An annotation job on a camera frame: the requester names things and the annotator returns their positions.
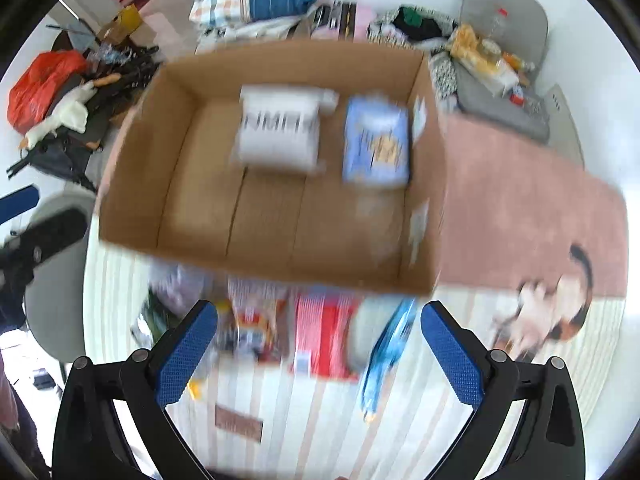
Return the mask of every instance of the plastic bottle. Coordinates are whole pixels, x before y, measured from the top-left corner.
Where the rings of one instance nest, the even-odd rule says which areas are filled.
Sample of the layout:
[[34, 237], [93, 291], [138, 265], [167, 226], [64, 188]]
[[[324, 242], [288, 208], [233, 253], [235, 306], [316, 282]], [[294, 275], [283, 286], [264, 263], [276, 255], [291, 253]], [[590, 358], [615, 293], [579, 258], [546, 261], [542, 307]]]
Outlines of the plastic bottle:
[[487, 38], [499, 42], [507, 24], [508, 15], [509, 13], [503, 8], [496, 11], [492, 20], [491, 32], [489, 32]]

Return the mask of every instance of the red and white striped package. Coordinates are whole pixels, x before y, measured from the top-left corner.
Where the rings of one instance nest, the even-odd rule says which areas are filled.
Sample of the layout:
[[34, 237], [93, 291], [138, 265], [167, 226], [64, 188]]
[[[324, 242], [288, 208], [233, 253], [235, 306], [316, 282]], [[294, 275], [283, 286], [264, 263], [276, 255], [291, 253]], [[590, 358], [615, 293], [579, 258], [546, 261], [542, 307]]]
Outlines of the red and white striped package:
[[302, 294], [296, 301], [296, 351], [293, 373], [357, 380], [347, 366], [351, 316], [361, 298], [342, 294]]

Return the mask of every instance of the orange bag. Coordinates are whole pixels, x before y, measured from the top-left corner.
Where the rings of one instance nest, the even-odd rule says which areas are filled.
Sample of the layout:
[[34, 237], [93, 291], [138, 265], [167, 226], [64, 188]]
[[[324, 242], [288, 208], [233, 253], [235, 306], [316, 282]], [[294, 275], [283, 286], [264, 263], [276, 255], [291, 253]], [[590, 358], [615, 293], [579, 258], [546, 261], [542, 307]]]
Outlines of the orange bag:
[[11, 88], [6, 118], [25, 134], [44, 119], [58, 89], [73, 73], [87, 70], [88, 64], [77, 50], [43, 52]]

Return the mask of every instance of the black tail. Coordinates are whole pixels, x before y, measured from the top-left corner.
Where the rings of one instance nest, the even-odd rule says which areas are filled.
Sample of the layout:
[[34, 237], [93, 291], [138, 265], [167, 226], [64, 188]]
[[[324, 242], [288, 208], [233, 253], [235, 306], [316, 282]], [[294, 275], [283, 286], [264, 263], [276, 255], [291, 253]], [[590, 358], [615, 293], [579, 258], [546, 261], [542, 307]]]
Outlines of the black tail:
[[569, 248], [569, 255], [582, 264], [584, 268], [584, 274], [587, 277], [587, 288], [593, 288], [593, 271], [591, 270], [591, 261], [587, 256], [587, 253], [584, 252], [584, 249], [577, 244], [571, 244], [571, 248]]

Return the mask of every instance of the silver screw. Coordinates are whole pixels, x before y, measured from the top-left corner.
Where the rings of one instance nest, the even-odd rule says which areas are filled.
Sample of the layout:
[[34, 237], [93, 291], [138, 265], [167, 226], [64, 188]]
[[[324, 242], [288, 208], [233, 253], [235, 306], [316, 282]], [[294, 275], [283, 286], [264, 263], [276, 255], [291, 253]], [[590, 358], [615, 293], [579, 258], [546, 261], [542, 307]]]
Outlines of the silver screw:
[[133, 352], [133, 354], [131, 354], [131, 358], [137, 363], [146, 361], [147, 357], [149, 357], [149, 351], [144, 348], [139, 348], [138, 350]]
[[551, 358], [551, 365], [553, 368], [557, 368], [558, 370], [562, 370], [564, 368], [564, 361], [562, 361], [561, 358], [559, 357], [552, 357]]
[[491, 350], [491, 353], [489, 355], [491, 356], [491, 359], [493, 359], [497, 363], [503, 363], [507, 360], [507, 354], [505, 354], [502, 350]]
[[89, 364], [89, 359], [82, 356], [74, 361], [74, 368], [77, 368], [78, 370], [82, 370], [88, 364]]

